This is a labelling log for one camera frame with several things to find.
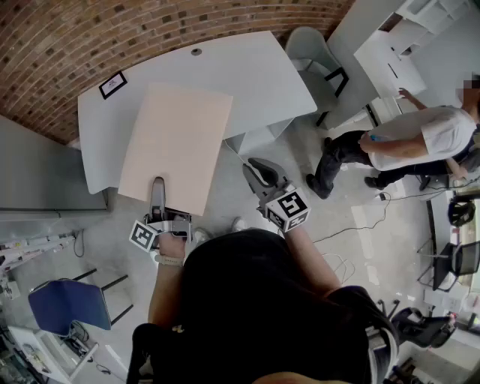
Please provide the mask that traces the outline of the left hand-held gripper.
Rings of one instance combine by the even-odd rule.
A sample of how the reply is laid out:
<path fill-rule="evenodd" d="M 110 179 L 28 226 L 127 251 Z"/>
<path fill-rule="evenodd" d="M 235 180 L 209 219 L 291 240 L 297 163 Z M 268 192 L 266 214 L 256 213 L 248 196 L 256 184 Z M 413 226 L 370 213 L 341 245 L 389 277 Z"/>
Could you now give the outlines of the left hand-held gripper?
<path fill-rule="evenodd" d="M 169 233 L 174 237 L 192 241 L 191 215 L 165 208 L 166 192 L 164 179 L 156 177 L 151 188 L 150 214 L 136 220 L 129 235 L 129 242 L 142 251 L 158 250 L 160 235 Z"/>

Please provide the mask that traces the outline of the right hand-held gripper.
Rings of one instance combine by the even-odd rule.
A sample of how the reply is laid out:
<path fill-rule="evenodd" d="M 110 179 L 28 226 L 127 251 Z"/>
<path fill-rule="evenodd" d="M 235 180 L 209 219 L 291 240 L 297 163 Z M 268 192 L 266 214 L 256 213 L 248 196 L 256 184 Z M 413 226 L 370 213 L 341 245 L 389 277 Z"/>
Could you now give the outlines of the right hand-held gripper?
<path fill-rule="evenodd" d="M 304 191 L 289 181 L 278 164 L 258 157 L 249 157 L 248 163 L 242 166 L 242 172 L 252 192 L 259 197 L 263 217 L 283 233 L 302 225 L 311 213 Z"/>

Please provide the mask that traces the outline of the beige cardboard sheet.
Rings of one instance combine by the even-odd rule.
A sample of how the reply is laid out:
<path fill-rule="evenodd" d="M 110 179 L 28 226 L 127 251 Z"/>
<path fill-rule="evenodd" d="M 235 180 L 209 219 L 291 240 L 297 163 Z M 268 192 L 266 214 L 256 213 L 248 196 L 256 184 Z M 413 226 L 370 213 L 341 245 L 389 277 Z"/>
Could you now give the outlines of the beige cardboard sheet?
<path fill-rule="evenodd" d="M 149 201 L 164 180 L 166 206 L 203 215 L 233 97 L 168 83 L 148 86 L 139 109 L 118 193 Z"/>

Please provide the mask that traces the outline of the person's right forearm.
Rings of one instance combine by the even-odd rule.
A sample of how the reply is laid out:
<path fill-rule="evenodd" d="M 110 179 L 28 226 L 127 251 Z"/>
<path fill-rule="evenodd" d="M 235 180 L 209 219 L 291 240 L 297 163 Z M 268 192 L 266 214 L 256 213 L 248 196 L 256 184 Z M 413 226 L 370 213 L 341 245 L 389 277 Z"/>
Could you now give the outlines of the person's right forearm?
<path fill-rule="evenodd" d="M 303 226 L 286 232 L 284 238 L 299 268 L 318 294 L 327 297 L 341 288 L 337 275 L 318 251 Z"/>

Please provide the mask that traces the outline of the person's left forearm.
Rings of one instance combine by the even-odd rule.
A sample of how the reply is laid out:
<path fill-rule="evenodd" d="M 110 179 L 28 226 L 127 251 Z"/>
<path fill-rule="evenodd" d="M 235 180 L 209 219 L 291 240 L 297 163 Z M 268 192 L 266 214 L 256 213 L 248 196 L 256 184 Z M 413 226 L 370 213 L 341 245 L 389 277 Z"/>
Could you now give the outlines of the person's left forearm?
<path fill-rule="evenodd" d="M 162 329 L 171 329 L 179 315 L 183 268 L 160 265 L 152 293 L 148 322 Z"/>

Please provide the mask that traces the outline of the beige wristwatch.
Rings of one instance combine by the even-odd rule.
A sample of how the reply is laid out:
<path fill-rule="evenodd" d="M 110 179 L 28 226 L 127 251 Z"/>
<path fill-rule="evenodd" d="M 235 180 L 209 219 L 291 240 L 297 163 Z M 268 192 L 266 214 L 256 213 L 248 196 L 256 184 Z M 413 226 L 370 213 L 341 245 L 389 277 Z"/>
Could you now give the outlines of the beige wristwatch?
<path fill-rule="evenodd" d="M 178 257 L 170 257 L 165 255 L 157 254 L 154 257 L 154 260 L 163 266 L 175 266 L 175 267 L 182 267 L 184 265 L 184 259 Z"/>

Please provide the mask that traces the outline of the white table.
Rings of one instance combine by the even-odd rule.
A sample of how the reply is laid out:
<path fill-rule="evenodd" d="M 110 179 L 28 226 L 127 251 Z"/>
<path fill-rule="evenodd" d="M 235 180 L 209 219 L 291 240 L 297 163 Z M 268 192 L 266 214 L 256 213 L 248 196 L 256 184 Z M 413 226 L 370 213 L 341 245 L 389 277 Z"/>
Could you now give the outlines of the white table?
<path fill-rule="evenodd" d="M 202 54 L 191 55 L 200 48 Z M 99 85 L 78 97 L 79 141 L 88 190 L 119 185 L 143 94 L 171 83 L 232 96 L 223 138 L 238 154 L 278 138 L 293 119 L 317 111 L 310 92 L 270 31 L 222 37 L 123 70 L 127 84 L 104 100 Z"/>

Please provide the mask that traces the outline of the black framed sign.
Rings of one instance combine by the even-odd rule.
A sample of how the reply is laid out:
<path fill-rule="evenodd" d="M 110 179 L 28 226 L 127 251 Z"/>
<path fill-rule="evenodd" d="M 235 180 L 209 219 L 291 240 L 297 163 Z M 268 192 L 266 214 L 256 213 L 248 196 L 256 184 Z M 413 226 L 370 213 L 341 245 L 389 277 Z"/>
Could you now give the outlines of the black framed sign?
<path fill-rule="evenodd" d="M 124 74 L 121 71 L 118 71 L 99 85 L 102 98 L 106 100 L 127 83 L 128 81 L 126 80 Z"/>

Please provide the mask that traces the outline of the grey partition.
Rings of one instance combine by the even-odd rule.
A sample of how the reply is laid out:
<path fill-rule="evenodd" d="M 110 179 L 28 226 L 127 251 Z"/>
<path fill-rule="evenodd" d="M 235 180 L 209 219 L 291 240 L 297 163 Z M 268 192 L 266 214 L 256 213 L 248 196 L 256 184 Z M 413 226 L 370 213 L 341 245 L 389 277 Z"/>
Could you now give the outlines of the grey partition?
<path fill-rule="evenodd" d="M 104 212 L 81 152 L 0 115 L 0 212 Z"/>

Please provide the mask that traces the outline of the person's black shirt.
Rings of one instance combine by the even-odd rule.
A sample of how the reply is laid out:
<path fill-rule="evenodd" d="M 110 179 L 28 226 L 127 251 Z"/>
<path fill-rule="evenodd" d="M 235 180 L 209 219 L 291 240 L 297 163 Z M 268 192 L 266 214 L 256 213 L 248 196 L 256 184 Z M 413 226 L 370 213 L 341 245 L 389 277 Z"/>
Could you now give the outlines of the person's black shirt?
<path fill-rule="evenodd" d="M 398 334 L 366 289 L 327 297 L 284 235 L 246 229 L 185 250 L 170 329 L 133 332 L 127 384 L 382 384 Z"/>

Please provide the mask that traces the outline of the grey chair with black legs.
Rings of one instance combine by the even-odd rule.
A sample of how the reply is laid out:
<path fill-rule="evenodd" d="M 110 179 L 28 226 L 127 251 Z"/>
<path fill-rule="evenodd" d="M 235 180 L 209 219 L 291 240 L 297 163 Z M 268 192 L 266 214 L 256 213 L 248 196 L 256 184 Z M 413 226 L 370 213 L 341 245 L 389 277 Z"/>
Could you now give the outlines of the grey chair with black legs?
<path fill-rule="evenodd" d="M 285 52 L 316 104 L 316 126 L 320 126 L 338 105 L 349 77 L 322 33 L 315 28 L 302 26 L 294 29 L 287 39 Z"/>

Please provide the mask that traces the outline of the blue chair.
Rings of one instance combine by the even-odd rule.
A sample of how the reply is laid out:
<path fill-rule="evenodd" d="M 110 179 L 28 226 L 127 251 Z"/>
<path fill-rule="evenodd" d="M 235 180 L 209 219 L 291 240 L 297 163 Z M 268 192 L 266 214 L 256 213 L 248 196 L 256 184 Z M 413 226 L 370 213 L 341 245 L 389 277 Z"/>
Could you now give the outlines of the blue chair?
<path fill-rule="evenodd" d="M 28 294 L 28 303 L 41 330 L 67 337 L 77 321 L 109 331 L 134 307 L 131 304 L 111 318 L 104 293 L 128 276 L 125 274 L 102 287 L 83 282 L 96 271 L 94 268 L 72 279 L 48 280 Z"/>

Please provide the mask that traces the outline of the white desk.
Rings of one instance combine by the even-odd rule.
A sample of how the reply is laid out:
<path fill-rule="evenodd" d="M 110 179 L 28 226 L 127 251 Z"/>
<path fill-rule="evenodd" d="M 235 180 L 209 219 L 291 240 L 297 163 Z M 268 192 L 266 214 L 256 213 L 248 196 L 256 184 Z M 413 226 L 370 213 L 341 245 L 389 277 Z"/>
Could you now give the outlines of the white desk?
<path fill-rule="evenodd" d="M 351 119 L 378 96 L 355 53 L 406 0 L 355 0 L 327 40 L 331 53 L 349 77 L 338 105 L 325 117 L 328 129 Z"/>

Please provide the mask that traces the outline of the white cabinet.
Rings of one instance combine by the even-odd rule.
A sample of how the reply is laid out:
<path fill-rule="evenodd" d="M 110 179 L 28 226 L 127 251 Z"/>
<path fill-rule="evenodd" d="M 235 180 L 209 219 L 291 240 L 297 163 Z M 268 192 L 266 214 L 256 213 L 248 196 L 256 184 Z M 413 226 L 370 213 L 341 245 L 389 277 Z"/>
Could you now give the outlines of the white cabinet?
<path fill-rule="evenodd" d="M 390 31 L 376 30 L 354 53 L 378 97 L 424 91 L 413 57 L 471 10 L 471 0 L 406 0 L 396 11 L 401 20 Z"/>

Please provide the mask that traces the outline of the black mesh chair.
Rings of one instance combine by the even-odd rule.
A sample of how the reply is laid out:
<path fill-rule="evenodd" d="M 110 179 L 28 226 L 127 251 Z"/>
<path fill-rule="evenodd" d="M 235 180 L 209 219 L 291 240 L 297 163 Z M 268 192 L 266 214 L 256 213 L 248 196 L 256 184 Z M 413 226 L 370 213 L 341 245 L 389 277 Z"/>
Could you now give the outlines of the black mesh chair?
<path fill-rule="evenodd" d="M 470 244 L 455 245 L 448 243 L 440 254 L 430 255 L 431 264 L 423 271 L 417 281 L 430 287 L 449 293 L 458 282 L 458 278 L 474 275 L 480 268 L 480 241 Z M 454 280 L 447 288 L 442 288 L 443 281 L 453 275 Z"/>

